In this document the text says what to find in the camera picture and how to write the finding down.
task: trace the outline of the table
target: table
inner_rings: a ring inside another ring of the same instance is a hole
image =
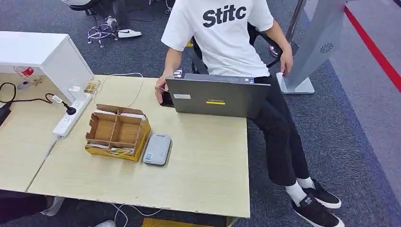
[[[17,74],[0,73],[0,84],[17,85],[21,81]],[[43,98],[48,92],[66,99],[45,77],[38,86],[17,91],[16,100]],[[12,94],[13,87],[5,85],[0,91],[0,99],[10,100]],[[25,192],[55,140],[53,128],[66,109],[41,101],[13,103],[10,109],[10,115],[0,126],[0,189]]]
[[[103,80],[105,76],[96,76]],[[124,203],[142,207],[250,217],[246,119],[177,113],[154,97],[156,79],[111,77],[96,97],[102,104],[127,106],[149,118],[152,131],[173,140],[166,166],[91,155],[84,150],[89,104],[70,135],[60,141],[34,179],[30,193]]]

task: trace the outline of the white power strip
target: white power strip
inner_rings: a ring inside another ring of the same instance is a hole
[[[71,107],[74,107],[77,111],[73,115],[65,114],[57,126],[53,129],[53,134],[65,138],[68,136],[74,125],[77,123],[82,113],[92,100],[91,94],[86,94],[85,100],[75,100]]]

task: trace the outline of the yellow sticker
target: yellow sticker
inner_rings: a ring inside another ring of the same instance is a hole
[[[215,104],[215,105],[225,105],[225,102],[212,102],[212,101],[206,101],[207,104]]]

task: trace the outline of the charger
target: charger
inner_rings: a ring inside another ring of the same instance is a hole
[[[11,101],[7,102],[2,108],[0,108],[0,126],[10,115],[11,113],[10,106],[11,106]]]

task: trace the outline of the white t-shirt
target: white t-shirt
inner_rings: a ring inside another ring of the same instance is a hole
[[[249,44],[247,22],[259,31],[273,26],[266,0],[176,0],[162,42],[183,51],[194,36],[209,74],[269,76]]]

